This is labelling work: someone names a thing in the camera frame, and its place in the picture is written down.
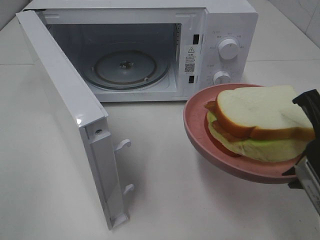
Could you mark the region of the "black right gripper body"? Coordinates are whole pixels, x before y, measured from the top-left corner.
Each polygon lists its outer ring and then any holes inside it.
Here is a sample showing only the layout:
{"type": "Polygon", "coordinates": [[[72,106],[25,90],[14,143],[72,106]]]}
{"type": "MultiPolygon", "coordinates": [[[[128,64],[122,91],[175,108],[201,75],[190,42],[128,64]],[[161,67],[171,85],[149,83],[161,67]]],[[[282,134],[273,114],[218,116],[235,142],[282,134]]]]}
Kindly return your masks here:
{"type": "Polygon", "coordinates": [[[315,133],[315,139],[309,142],[303,152],[314,172],[320,174],[320,118],[311,121],[315,133]]]}

